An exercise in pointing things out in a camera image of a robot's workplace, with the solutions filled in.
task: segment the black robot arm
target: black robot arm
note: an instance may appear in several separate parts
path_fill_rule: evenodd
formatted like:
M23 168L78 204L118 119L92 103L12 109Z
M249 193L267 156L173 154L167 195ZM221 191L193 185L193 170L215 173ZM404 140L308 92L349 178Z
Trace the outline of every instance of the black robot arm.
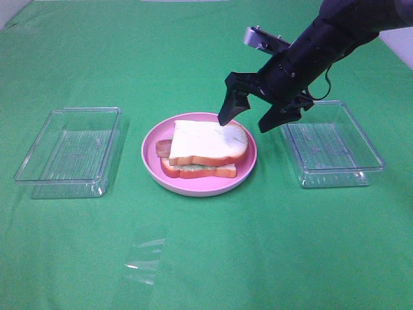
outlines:
M253 94L270 103L259 121L261 132L301 118L314 105L308 86L334 62L375 39L382 30L413 25L413 0L324 0L319 15L292 43L247 29L245 43L272 55L256 73L231 72L218 114L226 125L250 105Z

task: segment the clear plastic container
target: clear plastic container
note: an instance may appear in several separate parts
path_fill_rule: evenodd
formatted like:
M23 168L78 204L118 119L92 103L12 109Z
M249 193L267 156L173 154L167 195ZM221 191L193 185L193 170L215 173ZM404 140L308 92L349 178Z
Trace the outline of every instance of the clear plastic container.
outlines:
M53 110L14 180L32 198L100 197L119 146L120 108Z
M369 185L370 172L385 168L341 101L318 101L299 121L281 130L304 188Z

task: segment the white bread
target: white bread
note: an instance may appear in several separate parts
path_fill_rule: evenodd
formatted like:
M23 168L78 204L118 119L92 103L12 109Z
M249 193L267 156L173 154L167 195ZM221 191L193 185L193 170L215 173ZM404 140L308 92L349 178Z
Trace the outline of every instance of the white bread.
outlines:
M240 162L247 155L248 138L237 124L215 121L175 121L169 164L222 166Z
M204 165L176 165L171 166L168 158L160 158L162 171L170 178L202 178L204 176L219 176L221 178L235 178L237 169L233 163L222 166Z

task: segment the plate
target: plate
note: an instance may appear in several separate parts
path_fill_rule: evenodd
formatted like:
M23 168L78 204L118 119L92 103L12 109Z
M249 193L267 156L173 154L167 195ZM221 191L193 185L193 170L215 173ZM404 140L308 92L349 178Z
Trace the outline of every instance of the plate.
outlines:
M169 178L161 169L159 158L156 155L155 143L162 139L169 139L174 134L175 120L189 121L217 121L217 114L207 112L185 113L168 118L157 124L146 135L142 142L141 155L151 177L164 188L185 196L205 197L215 196L228 192L241 184L250 174L257 160L257 145L251 133L237 121L231 123L240 125L248 137L248 149L246 158L236 165L237 176L235 178L220 178L207 176L196 179Z

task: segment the green tablecloth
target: green tablecloth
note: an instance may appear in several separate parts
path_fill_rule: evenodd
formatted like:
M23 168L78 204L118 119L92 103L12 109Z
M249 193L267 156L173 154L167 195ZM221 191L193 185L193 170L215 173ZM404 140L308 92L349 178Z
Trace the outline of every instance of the green tablecloth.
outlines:
M237 120L258 159L234 190L180 196L141 161L154 125L218 112L228 73L262 67L268 56L242 44L246 26L293 41L320 3L40 1L9 22L0 309L412 309L413 72L378 39L332 67L328 97L348 105L386 161L372 185L302 189L280 129L259 133L270 106L252 96ZM31 200L14 184L52 109L113 106L129 128L102 198Z

